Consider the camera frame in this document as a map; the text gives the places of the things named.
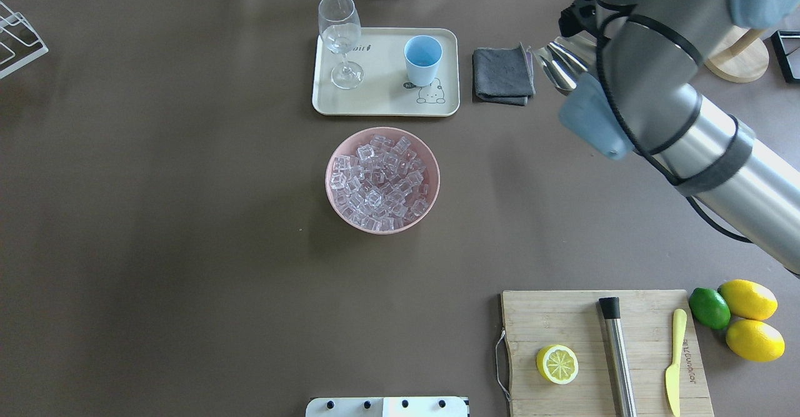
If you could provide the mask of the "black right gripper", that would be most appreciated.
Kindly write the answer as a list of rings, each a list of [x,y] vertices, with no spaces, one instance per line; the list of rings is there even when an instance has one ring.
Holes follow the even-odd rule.
[[[586,32],[598,37],[597,0],[574,0],[558,18],[558,29],[564,38]]]

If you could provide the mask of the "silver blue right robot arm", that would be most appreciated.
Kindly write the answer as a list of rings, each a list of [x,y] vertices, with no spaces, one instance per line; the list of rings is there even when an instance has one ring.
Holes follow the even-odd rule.
[[[635,151],[798,274],[798,171],[691,86],[736,27],[768,29],[798,0],[596,0],[596,61],[558,117],[606,157]]]

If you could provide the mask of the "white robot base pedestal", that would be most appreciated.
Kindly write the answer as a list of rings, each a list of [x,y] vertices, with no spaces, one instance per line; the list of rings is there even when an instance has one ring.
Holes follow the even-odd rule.
[[[309,401],[306,416],[469,416],[468,398],[454,395],[323,397]]]

